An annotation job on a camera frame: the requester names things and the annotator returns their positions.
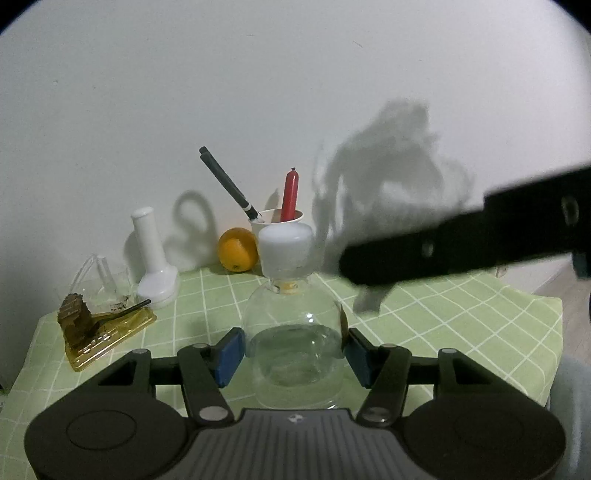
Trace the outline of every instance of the gray ribbed panel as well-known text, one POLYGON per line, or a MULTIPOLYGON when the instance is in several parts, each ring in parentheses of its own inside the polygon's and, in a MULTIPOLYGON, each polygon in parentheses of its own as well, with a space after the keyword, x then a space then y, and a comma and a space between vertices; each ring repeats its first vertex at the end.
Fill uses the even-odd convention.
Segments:
POLYGON ((434 480, 390 432, 354 423, 346 410, 247 410, 202 432, 161 480, 434 480))

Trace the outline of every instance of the transparent jar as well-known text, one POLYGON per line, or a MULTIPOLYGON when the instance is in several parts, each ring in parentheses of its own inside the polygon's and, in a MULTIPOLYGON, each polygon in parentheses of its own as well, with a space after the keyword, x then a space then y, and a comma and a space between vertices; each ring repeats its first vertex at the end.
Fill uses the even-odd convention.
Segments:
POLYGON ((265 408, 333 408, 343 383, 340 306, 308 279, 269 280, 242 318, 256 398, 265 408))

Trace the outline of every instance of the table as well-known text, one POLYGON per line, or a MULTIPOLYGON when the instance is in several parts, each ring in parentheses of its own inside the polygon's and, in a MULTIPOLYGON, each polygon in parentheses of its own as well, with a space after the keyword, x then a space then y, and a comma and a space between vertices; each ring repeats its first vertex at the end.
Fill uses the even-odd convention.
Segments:
MULTIPOLYGON (((152 357, 159 357, 193 343, 216 343, 240 325, 248 297, 264 281, 257 273, 232 274, 220 265, 183 273, 177 300, 156 310, 154 324, 78 373, 65 357, 56 313, 42 317, 0 412, 0 479, 34 478, 22 442, 35 415, 131 349, 145 347, 152 357)), ((349 326, 374 344, 396 343, 419 356, 456 348, 540 404, 546 403, 562 353, 560 299, 525 294, 488 273, 471 273, 400 284, 379 313, 357 316, 351 310, 356 287, 323 274, 312 275, 311 281, 336 296, 349 326)), ((259 406, 249 374, 243 362, 222 390, 235 414, 259 406)), ((356 412, 365 395, 347 367, 340 405, 356 412)), ((431 387, 412 385, 404 413, 432 395, 431 387)), ((157 398, 186 414, 179 387, 157 387, 157 398)))

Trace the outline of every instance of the clear liquid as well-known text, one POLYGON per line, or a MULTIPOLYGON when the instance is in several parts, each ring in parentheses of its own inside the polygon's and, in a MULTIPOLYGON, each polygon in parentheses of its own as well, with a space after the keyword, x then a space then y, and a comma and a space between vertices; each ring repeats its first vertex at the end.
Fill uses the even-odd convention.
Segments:
POLYGON ((324 325, 280 325, 248 348, 257 400, 266 408, 329 408, 343 382, 338 332, 324 325))

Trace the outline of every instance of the transparent yellow tray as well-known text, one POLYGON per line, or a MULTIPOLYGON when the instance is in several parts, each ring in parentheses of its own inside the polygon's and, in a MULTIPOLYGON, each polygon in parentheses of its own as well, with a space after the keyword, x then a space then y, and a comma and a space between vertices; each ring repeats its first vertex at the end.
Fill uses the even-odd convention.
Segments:
MULTIPOLYGON (((93 315, 96 321, 101 320, 101 315, 93 315)), ((72 348, 66 342, 66 356, 75 372, 84 370, 92 362, 110 351, 115 345, 126 338, 142 331, 156 320, 156 314, 150 308, 143 308, 137 312, 132 312, 124 317, 111 320, 101 325, 93 339, 81 348, 72 348)))

